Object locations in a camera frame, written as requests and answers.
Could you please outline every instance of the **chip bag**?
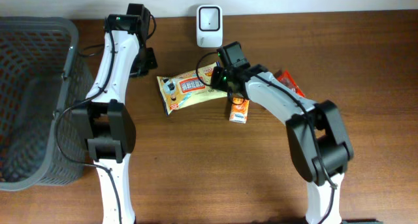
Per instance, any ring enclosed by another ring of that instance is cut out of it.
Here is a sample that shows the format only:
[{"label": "chip bag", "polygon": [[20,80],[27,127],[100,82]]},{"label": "chip bag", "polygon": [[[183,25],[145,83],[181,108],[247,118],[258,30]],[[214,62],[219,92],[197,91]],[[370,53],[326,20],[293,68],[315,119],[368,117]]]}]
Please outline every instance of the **chip bag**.
[{"label": "chip bag", "polygon": [[[199,68],[198,73],[201,80],[209,84],[212,71],[217,66],[218,63],[213,63]],[[195,71],[179,74],[172,78],[157,76],[157,81],[167,115],[173,110],[227,96],[224,91],[212,89],[202,84],[197,79]]]}]

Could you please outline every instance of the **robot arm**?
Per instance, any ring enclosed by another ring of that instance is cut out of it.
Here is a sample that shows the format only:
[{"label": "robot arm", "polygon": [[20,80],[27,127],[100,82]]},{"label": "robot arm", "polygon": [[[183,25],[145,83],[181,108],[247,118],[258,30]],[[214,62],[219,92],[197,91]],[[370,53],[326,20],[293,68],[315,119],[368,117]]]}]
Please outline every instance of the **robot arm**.
[{"label": "robot arm", "polygon": [[130,4],[127,15],[106,19],[103,58],[86,96],[95,97],[72,111],[89,156],[95,165],[108,169],[114,181],[115,188],[107,172],[97,168],[104,224],[135,222],[128,168],[136,129],[125,107],[125,92],[129,77],[145,75],[157,66],[153,50],[146,48],[150,16],[144,5]]},{"label": "robot arm", "polygon": [[[353,148],[336,105],[305,99],[278,82],[264,66],[250,67],[237,42],[217,51],[225,68],[214,70],[212,87],[243,95],[286,125],[292,162],[308,185],[306,221],[341,223],[340,188]],[[310,124],[325,135],[312,136]]]}]

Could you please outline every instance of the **white wall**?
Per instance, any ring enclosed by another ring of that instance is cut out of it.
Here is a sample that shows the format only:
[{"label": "white wall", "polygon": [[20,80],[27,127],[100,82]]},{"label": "white wall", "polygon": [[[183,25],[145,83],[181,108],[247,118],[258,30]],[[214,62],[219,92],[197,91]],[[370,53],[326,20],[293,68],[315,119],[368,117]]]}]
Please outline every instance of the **white wall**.
[{"label": "white wall", "polygon": [[156,17],[194,16],[196,5],[220,5],[226,15],[418,8],[418,0],[0,0],[0,16],[104,18],[144,3]]}]

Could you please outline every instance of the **basket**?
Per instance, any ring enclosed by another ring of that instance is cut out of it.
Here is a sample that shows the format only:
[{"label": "basket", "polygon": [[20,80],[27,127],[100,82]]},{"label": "basket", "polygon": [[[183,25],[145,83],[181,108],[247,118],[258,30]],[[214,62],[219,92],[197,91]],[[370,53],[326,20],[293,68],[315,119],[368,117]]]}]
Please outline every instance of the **basket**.
[{"label": "basket", "polygon": [[[63,18],[0,18],[0,190],[65,185],[83,167],[56,148],[57,113],[84,99],[93,78],[76,55],[78,32]],[[67,114],[59,125],[64,152],[84,160],[85,144]]]}]

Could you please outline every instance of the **wooden table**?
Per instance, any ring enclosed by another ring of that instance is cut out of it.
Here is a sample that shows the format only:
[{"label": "wooden table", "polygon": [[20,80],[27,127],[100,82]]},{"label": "wooden table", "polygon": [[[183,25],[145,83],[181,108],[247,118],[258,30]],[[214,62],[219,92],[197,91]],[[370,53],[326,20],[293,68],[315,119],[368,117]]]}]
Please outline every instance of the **wooden table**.
[{"label": "wooden table", "polygon": [[[103,42],[103,21],[74,21],[80,45]],[[306,184],[285,127],[250,103],[247,124],[227,120],[226,99],[164,114],[156,76],[194,69],[195,18],[159,18],[147,45],[159,64],[128,85],[137,127],[129,167],[139,222],[249,223],[302,217]],[[418,11],[224,17],[224,44],[252,64],[287,69],[307,97],[330,99],[355,151],[342,184],[343,219],[418,223]],[[101,57],[88,59],[93,74]],[[100,223],[97,173],[65,187],[0,193],[1,223]]]}]

